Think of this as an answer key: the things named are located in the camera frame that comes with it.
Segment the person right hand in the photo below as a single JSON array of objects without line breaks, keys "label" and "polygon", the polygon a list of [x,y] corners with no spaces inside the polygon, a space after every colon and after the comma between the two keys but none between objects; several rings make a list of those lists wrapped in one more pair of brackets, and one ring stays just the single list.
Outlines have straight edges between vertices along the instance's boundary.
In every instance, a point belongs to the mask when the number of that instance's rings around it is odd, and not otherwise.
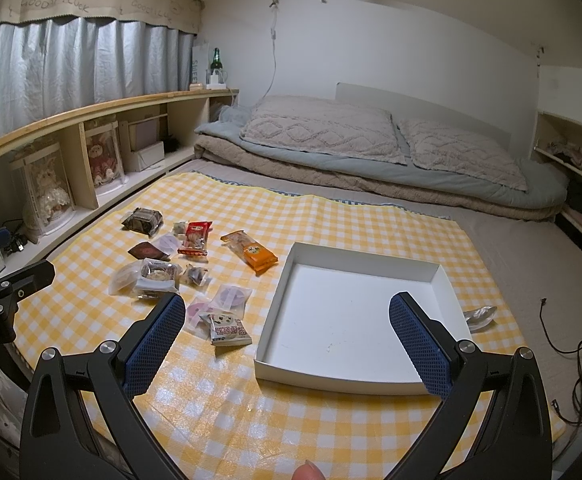
[{"label": "person right hand", "polygon": [[310,460],[305,460],[305,462],[298,466],[293,472],[292,480],[326,480],[323,472]]}]

